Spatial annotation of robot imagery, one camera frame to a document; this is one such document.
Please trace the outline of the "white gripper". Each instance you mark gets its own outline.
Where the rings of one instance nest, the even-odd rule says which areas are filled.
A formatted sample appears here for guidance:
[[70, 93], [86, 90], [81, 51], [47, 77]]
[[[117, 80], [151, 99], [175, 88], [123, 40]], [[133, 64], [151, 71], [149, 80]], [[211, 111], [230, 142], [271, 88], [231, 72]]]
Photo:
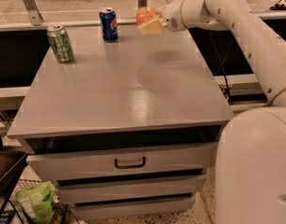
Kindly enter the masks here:
[[181, 17], [181, 7], [184, 0], [175, 0], [165, 6], [157, 7], [157, 13], [162, 16], [151, 18], [137, 26], [138, 31], [143, 35], [156, 35], [164, 31], [167, 27], [172, 32], [184, 31], [186, 26]]

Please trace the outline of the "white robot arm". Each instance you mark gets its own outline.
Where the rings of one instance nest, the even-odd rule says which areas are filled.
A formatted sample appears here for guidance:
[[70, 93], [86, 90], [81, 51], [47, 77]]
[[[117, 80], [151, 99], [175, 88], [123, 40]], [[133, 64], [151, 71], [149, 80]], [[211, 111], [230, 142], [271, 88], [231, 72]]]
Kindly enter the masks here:
[[224, 127], [215, 165], [217, 224], [286, 224], [286, 41], [247, 0], [175, 0], [141, 7], [144, 35], [227, 31], [251, 72], [235, 77], [244, 109]]

